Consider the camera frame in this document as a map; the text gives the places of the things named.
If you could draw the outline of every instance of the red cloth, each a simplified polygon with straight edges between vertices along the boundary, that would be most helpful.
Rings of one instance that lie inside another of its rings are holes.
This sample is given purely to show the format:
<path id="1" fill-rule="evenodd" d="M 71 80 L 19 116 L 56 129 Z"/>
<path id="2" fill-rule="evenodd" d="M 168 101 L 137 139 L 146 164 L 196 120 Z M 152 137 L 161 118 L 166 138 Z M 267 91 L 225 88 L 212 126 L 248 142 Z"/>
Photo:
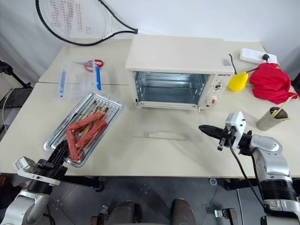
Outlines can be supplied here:
<path id="1" fill-rule="evenodd" d="M 288 74 L 277 68 L 276 63 L 262 63 L 250 76 L 250 83 L 254 84 L 253 94 L 257 98 L 269 100 L 275 104 L 285 102 L 290 96 L 297 98 L 297 94 L 289 92 L 291 80 Z"/>

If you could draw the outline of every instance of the scissors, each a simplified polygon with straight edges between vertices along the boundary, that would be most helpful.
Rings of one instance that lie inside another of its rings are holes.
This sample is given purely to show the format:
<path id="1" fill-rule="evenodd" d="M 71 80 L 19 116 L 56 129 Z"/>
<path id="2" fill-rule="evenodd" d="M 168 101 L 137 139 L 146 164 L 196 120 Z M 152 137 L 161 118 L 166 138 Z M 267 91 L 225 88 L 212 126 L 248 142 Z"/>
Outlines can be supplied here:
<path id="1" fill-rule="evenodd" d="M 98 63 L 95 63 L 95 65 L 97 67 L 102 67 L 104 65 L 104 62 L 102 60 L 94 60 L 94 61 L 98 62 Z M 89 60 L 87 62 L 75 62 L 75 61 L 73 61 L 73 62 L 82 64 L 87 71 L 93 72 L 93 60 Z"/>

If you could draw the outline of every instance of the cup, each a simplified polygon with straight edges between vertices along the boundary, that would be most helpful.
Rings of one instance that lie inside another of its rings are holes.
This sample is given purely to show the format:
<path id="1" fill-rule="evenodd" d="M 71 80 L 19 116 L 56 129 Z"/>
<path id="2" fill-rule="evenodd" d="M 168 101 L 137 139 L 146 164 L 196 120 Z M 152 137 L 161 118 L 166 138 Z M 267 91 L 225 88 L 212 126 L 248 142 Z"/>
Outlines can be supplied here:
<path id="1" fill-rule="evenodd" d="M 264 114 L 256 123 L 258 129 L 262 131 L 269 130 L 270 128 L 274 127 L 275 125 L 283 122 L 283 120 L 288 118 L 288 115 L 284 109 L 280 110 L 280 112 L 276 115 L 276 118 L 272 116 L 274 110 L 278 110 L 279 107 L 272 107 L 270 108 L 266 114 Z"/>

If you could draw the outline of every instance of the yellow object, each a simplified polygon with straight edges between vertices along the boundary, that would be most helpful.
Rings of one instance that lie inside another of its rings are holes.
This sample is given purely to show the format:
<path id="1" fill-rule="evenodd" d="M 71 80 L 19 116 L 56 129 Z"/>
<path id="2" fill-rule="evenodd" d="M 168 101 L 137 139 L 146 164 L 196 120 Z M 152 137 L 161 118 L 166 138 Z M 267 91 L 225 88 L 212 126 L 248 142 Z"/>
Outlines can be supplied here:
<path id="1" fill-rule="evenodd" d="M 228 84 L 228 88 L 232 91 L 243 90 L 247 84 L 248 77 L 249 74 L 246 72 L 234 75 Z"/>

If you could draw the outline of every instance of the gray floor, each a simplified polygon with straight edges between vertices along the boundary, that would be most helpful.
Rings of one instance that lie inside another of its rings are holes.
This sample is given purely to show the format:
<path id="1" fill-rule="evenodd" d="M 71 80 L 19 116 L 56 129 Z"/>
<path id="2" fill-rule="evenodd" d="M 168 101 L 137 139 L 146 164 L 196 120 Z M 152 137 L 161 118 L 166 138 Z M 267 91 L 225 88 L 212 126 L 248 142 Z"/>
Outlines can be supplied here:
<path id="1" fill-rule="evenodd" d="M 264 214 L 249 188 L 240 189 L 244 224 L 260 224 Z M 110 207 L 126 200 L 142 207 L 142 222 L 169 224 L 170 208 L 176 198 L 186 199 L 192 206 L 198 225 L 229 225 L 229 220 L 216 219 L 214 209 L 236 208 L 241 225 L 236 191 L 212 186 L 209 179 L 199 178 L 120 178 L 105 180 L 105 189 L 98 193 L 89 187 L 62 183 L 53 189 L 49 204 L 57 225 L 88 225 L 103 204 Z M 39 225 L 50 224 L 42 218 Z"/>

